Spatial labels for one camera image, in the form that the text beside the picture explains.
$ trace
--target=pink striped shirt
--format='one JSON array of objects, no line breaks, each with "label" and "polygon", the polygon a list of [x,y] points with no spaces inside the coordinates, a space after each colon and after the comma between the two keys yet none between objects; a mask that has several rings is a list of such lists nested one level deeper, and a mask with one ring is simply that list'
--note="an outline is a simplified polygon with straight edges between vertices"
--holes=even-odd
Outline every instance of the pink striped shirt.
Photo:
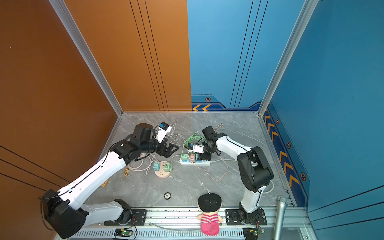
[{"label": "pink striped shirt", "polygon": [[201,223],[212,223],[212,222],[218,222],[218,215],[217,214],[214,214],[214,215],[206,215],[206,214],[203,214],[202,217],[201,217]]}]

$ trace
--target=blue wall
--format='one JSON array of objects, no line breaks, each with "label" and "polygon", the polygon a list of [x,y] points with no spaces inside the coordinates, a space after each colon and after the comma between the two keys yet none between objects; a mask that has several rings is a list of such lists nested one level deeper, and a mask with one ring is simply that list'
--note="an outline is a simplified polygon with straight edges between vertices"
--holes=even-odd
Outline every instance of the blue wall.
[{"label": "blue wall", "polygon": [[320,240],[383,239],[362,227],[384,217],[384,187],[369,191],[384,184],[383,12],[383,1],[319,1],[272,98],[308,172]]},{"label": "blue wall", "polygon": [[227,108],[260,101],[304,0],[187,3],[192,95],[212,95]]}]

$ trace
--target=microphone grille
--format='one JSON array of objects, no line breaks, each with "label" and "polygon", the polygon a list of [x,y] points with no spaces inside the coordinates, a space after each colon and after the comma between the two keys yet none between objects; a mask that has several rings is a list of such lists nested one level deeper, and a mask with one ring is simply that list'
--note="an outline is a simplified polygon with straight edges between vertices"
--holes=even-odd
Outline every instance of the microphone grille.
[{"label": "microphone grille", "polygon": [[277,200],[279,201],[279,202],[283,202],[283,203],[287,203],[287,199],[286,199],[286,197],[284,197],[284,196],[279,196],[278,198],[277,198]]}]

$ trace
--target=blue connector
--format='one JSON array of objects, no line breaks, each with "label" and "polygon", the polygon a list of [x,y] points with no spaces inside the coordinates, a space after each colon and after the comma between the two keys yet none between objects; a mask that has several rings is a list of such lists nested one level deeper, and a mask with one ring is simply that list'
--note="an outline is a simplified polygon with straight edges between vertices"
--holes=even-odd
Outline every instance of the blue connector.
[{"label": "blue connector", "polygon": [[159,163],[159,162],[155,162],[155,164],[153,165],[153,169],[154,169],[155,171],[160,170],[160,163]]}]

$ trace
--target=orange wall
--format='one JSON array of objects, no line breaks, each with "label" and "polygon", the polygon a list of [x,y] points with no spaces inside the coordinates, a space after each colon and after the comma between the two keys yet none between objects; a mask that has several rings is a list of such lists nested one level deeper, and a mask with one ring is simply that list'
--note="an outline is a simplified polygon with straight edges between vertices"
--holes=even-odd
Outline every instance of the orange wall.
[{"label": "orange wall", "polygon": [[37,197],[96,163],[117,115],[48,0],[2,0],[0,22],[0,146],[21,156],[0,147],[2,239],[50,239]]},{"label": "orange wall", "polygon": [[65,0],[124,111],[190,111],[186,0]]}]

